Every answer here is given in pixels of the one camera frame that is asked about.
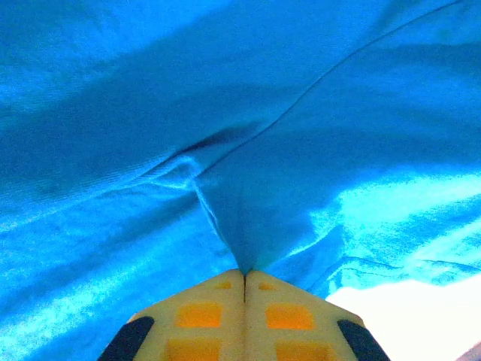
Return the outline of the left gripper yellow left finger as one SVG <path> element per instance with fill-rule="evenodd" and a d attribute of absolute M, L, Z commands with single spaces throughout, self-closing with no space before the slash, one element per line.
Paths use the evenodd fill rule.
<path fill-rule="evenodd" d="M 243 360 L 244 276 L 238 270 L 134 314 L 100 360 Z"/>

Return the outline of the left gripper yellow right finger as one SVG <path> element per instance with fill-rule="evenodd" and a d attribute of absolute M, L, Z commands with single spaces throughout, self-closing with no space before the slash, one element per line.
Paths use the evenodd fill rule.
<path fill-rule="evenodd" d="M 388 360 L 356 314 L 263 272 L 245 284 L 246 360 Z"/>

